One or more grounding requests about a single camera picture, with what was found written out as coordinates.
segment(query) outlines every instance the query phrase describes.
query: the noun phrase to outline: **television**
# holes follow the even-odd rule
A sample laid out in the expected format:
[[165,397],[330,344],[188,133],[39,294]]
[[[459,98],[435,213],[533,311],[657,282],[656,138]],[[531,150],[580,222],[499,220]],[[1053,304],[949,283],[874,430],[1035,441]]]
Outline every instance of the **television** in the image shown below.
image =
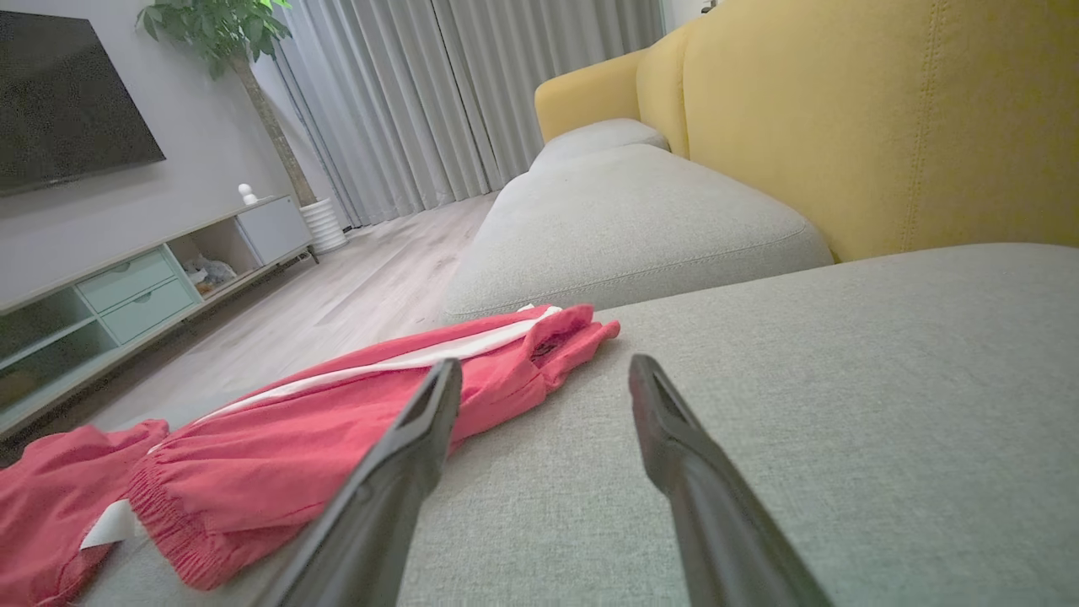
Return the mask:
[[0,195],[160,160],[88,20],[0,11]]

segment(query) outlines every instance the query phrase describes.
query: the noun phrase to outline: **gray curtain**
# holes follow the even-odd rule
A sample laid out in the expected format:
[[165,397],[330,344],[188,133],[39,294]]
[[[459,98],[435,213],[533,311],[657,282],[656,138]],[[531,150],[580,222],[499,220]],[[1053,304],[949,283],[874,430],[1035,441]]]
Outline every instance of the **gray curtain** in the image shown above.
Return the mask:
[[457,81],[479,102],[501,188],[543,148],[533,95],[556,75],[650,46],[658,0],[433,0]]
[[502,188],[543,147],[532,95],[647,46],[658,0],[299,0],[278,67],[357,224]]

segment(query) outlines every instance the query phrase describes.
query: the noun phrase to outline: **tv cabinet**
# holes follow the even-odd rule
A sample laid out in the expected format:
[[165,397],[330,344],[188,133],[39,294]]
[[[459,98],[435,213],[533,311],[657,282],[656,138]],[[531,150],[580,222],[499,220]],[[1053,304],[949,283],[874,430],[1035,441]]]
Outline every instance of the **tv cabinet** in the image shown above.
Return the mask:
[[[291,196],[264,198],[11,303],[0,311],[0,441],[177,325],[309,252],[311,240]],[[200,290],[182,266],[199,254],[229,263],[236,276]]]

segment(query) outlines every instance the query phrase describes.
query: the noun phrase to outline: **green leaves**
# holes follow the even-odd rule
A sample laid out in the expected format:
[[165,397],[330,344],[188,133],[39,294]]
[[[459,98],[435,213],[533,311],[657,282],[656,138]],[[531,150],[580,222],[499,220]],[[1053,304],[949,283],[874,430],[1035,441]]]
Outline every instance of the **green leaves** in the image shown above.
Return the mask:
[[146,28],[146,32],[150,35],[150,38],[158,39],[158,27],[153,25],[153,18],[146,11],[142,11],[142,27]]
[[154,40],[165,31],[191,46],[216,79],[231,57],[273,57],[274,43],[292,35],[274,18],[274,5],[291,9],[287,0],[156,0],[139,11],[135,23]]

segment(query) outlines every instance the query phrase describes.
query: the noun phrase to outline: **wooden floor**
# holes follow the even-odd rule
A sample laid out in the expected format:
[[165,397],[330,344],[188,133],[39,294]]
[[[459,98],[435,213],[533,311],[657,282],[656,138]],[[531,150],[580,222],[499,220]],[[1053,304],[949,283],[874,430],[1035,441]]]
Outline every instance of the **wooden floor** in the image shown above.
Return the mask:
[[439,327],[442,293],[494,193],[349,232],[139,355],[37,436],[113,428],[162,406],[236,395],[340,355]]

